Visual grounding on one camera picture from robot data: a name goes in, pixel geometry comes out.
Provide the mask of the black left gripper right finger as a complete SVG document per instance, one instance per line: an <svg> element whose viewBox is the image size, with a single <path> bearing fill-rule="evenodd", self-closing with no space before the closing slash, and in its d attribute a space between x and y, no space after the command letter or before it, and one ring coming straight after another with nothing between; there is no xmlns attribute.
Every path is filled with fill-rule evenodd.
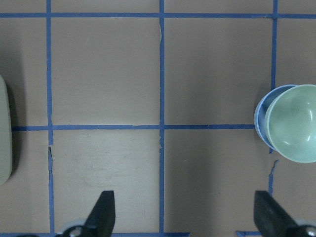
<svg viewBox="0 0 316 237"><path fill-rule="evenodd" d="M298 224L267 191L255 192L253 220L263 237L311 236L311 225Z"/></svg>

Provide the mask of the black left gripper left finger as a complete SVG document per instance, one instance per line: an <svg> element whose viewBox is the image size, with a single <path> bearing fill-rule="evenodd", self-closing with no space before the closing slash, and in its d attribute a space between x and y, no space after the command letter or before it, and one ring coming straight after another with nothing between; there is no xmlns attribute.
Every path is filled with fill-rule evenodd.
<svg viewBox="0 0 316 237"><path fill-rule="evenodd" d="M110 237L116 221L114 191L103 191L86 222L83 237Z"/></svg>

